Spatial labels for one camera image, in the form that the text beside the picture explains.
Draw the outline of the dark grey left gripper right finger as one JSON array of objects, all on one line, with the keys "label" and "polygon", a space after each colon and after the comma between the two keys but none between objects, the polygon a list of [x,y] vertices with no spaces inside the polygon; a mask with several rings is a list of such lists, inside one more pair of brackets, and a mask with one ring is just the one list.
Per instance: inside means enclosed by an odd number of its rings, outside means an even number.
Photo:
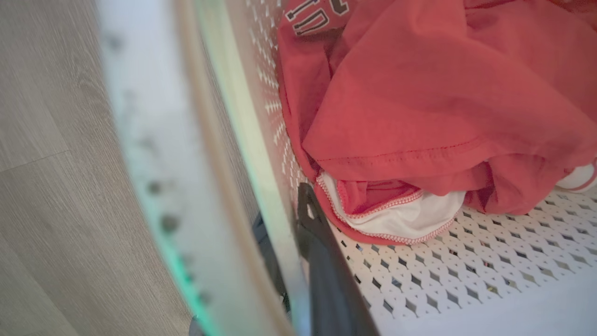
[{"label": "dark grey left gripper right finger", "polygon": [[309,264],[312,336],[379,336],[365,299],[307,183],[297,189],[296,235]]}]

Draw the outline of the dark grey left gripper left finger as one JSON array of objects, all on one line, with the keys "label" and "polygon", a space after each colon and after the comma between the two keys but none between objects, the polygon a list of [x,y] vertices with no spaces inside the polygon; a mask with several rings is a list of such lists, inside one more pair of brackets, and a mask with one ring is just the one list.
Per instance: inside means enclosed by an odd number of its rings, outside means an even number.
[{"label": "dark grey left gripper left finger", "polygon": [[257,241],[267,273],[281,299],[282,305],[286,312],[290,312],[290,300],[282,278],[281,269],[260,212],[256,215],[256,218],[252,223],[252,233]]}]

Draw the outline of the white perforated plastic laundry basket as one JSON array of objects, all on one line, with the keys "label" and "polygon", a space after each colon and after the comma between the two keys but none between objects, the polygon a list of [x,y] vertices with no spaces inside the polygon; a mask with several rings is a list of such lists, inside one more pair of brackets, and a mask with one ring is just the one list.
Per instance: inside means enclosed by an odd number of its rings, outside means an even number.
[{"label": "white perforated plastic laundry basket", "polygon": [[[275,68],[285,0],[96,2],[122,153],[197,334],[312,336],[296,235],[307,178]],[[252,233],[259,212],[290,312]],[[597,190],[554,191],[517,217],[464,208],[414,246],[330,227],[379,336],[597,336]]]}]

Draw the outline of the red printed t-shirt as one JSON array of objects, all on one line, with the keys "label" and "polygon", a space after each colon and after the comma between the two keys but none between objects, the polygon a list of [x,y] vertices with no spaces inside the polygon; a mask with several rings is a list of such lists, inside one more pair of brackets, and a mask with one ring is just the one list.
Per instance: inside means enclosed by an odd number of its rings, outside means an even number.
[{"label": "red printed t-shirt", "polygon": [[597,0],[288,0],[278,50],[297,161],[358,242],[597,185]]}]

